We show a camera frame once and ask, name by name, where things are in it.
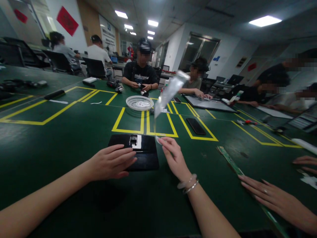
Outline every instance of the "gray shirt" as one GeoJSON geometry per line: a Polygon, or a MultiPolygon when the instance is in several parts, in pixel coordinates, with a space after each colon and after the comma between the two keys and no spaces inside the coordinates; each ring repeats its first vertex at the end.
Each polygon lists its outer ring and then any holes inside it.
{"type": "Polygon", "coordinates": [[[201,78],[198,78],[194,81],[192,81],[192,83],[190,83],[190,80],[186,81],[186,83],[184,84],[183,88],[187,88],[187,89],[193,89],[193,88],[197,88],[200,90],[201,87],[201,78]]]}
{"type": "Polygon", "coordinates": [[[74,59],[76,55],[74,51],[65,45],[55,45],[53,51],[64,54],[70,63],[72,63],[72,59],[74,59]]]}

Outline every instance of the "smartphone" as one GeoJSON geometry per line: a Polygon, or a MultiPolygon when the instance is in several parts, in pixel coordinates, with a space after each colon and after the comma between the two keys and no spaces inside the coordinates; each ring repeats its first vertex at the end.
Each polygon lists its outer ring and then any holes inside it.
{"type": "Polygon", "coordinates": [[[174,100],[175,102],[181,103],[181,101],[180,101],[179,98],[173,98],[173,100],[174,100]]]}
{"type": "Polygon", "coordinates": [[[198,121],[195,118],[187,118],[186,119],[194,132],[198,135],[206,135],[204,129],[199,125],[198,121]]]}

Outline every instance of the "black t-shirt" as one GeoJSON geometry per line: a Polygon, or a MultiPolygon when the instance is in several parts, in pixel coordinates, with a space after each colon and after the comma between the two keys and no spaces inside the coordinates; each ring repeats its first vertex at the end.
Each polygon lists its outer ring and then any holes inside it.
{"type": "Polygon", "coordinates": [[[240,97],[240,101],[255,101],[261,103],[265,98],[266,93],[258,93],[258,87],[249,87],[240,97]]]}
{"type": "Polygon", "coordinates": [[[286,77],[288,78],[287,71],[282,63],[279,63],[277,65],[274,65],[267,70],[265,70],[260,76],[258,77],[258,80],[260,80],[262,83],[264,83],[266,80],[270,79],[274,81],[277,77],[286,77]]]}
{"type": "Polygon", "coordinates": [[[144,68],[141,68],[135,61],[125,65],[123,77],[140,84],[159,83],[156,72],[152,66],[146,65],[144,68]],[[134,80],[132,80],[133,67],[136,67],[134,80]]]}

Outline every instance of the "red paper sign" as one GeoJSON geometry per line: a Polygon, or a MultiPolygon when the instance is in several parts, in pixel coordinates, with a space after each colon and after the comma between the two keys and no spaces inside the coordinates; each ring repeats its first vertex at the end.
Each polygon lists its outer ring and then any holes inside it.
{"type": "Polygon", "coordinates": [[[72,16],[64,7],[60,9],[56,20],[71,36],[74,35],[75,31],[78,28],[78,23],[74,20],[74,18],[72,18],[72,16]]]}
{"type": "Polygon", "coordinates": [[[22,12],[20,12],[18,9],[15,9],[14,10],[14,13],[16,14],[17,18],[23,22],[24,24],[26,23],[27,21],[27,16],[24,15],[22,12]]]}
{"type": "Polygon", "coordinates": [[[248,71],[250,72],[251,70],[255,69],[256,67],[257,67],[257,63],[250,64],[248,67],[248,71]]]}

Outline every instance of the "bracelet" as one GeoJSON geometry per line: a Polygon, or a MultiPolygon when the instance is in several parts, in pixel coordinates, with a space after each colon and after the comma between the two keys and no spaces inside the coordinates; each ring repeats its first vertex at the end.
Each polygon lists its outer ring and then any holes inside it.
{"type": "Polygon", "coordinates": [[[184,189],[183,194],[185,195],[185,194],[189,193],[190,190],[194,189],[198,183],[199,183],[199,180],[197,180],[196,183],[193,186],[191,186],[188,190],[184,189]]]}
{"type": "Polygon", "coordinates": [[[180,182],[178,185],[177,185],[177,188],[178,189],[183,189],[184,187],[186,187],[187,184],[189,184],[192,180],[196,179],[197,178],[197,174],[192,174],[192,177],[191,179],[188,181],[188,182],[180,182]]]}

